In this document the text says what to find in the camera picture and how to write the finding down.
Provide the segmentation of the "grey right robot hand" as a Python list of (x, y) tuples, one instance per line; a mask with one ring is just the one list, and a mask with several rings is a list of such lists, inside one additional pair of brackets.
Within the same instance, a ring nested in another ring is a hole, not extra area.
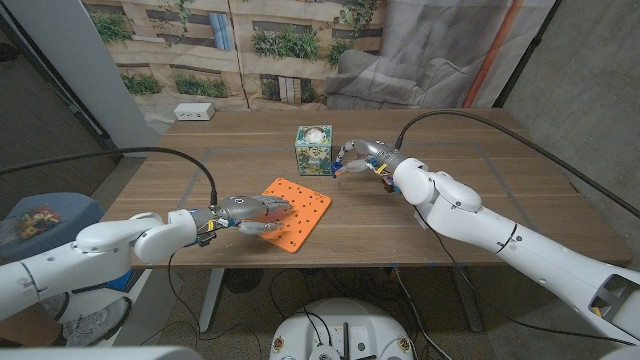
[[(342, 159), (351, 152), (356, 155), (357, 159), (344, 165)], [(397, 149), (382, 141), (354, 139), (340, 147), (335, 162), (331, 164), (331, 174), (333, 177), (337, 177), (365, 170), (372, 170), (379, 175), (392, 174), (397, 166), (406, 159), (407, 157)]]

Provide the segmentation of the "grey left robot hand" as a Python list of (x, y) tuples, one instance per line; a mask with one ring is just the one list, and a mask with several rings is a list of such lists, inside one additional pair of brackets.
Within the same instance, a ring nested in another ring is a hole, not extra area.
[(283, 198), (266, 195), (231, 196), (211, 207), (214, 217), (247, 235), (260, 235), (282, 229), (279, 222), (292, 209)]

